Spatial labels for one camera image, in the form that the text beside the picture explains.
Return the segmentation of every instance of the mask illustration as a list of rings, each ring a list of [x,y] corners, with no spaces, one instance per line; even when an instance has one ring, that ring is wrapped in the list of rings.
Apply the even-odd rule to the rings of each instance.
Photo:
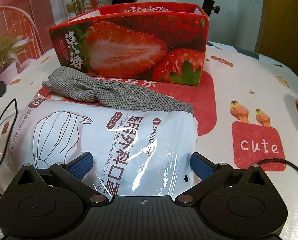
[[[40,120],[35,128],[32,151],[37,169],[64,162],[77,150],[79,124],[91,124],[85,116],[55,112]]]

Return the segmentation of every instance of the red cardboard box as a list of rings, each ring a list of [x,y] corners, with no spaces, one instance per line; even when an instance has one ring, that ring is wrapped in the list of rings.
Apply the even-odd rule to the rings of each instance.
[[[195,4],[100,7],[49,30],[61,65],[93,77],[199,85],[209,18]]]

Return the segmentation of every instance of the crosshair mark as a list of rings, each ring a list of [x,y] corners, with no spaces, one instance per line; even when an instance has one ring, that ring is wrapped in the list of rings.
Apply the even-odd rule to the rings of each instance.
[[[149,202],[149,201],[146,200],[146,199],[142,199],[142,200],[139,201],[139,203],[141,203],[142,205],[145,205],[145,204],[147,204],[148,202]]]

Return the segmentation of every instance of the black cable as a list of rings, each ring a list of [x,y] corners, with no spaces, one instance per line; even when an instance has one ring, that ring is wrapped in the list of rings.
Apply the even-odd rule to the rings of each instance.
[[[283,160],[283,159],[265,159],[265,160],[262,160],[262,161],[258,162],[257,164],[262,165],[264,163],[284,163],[284,164],[287,164],[287,165],[291,166],[293,169],[295,169],[298,172],[298,167],[295,164],[293,164],[292,162],[289,162],[287,160]]]
[[[5,144],[5,149],[4,149],[4,152],[3,152],[3,156],[1,157],[0,159],[0,165],[1,163],[3,162],[4,158],[5,158],[5,155],[6,155],[6,151],[7,151],[7,147],[8,147],[8,142],[9,142],[9,139],[10,139],[10,136],[11,136],[11,133],[13,131],[13,128],[14,128],[14,125],[15,125],[15,122],[16,122],[16,119],[17,119],[17,116],[18,116],[18,108],[17,108],[17,99],[14,98],[9,104],[8,106],[5,108],[5,110],[3,111],[3,113],[1,114],[0,116],[0,121],[1,121],[1,118],[4,116],[5,112],[7,111],[7,109],[11,106],[11,104],[15,102],[15,112],[16,112],[16,115],[15,115],[15,118],[14,118],[14,121],[11,125],[11,128],[10,128],[10,131],[9,131],[9,134],[8,134],[8,137],[7,137],[7,142]]]

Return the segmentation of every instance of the blue gripper pad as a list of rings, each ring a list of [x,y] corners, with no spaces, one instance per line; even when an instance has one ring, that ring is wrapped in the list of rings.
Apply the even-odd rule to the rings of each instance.
[[[68,167],[68,172],[79,180],[82,180],[93,167],[92,154],[84,153],[83,155],[81,159],[72,165],[69,163],[70,166]]]
[[[201,179],[205,180],[215,172],[215,168],[200,159],[195,154],[191,155],[190,166],[193,172]]]

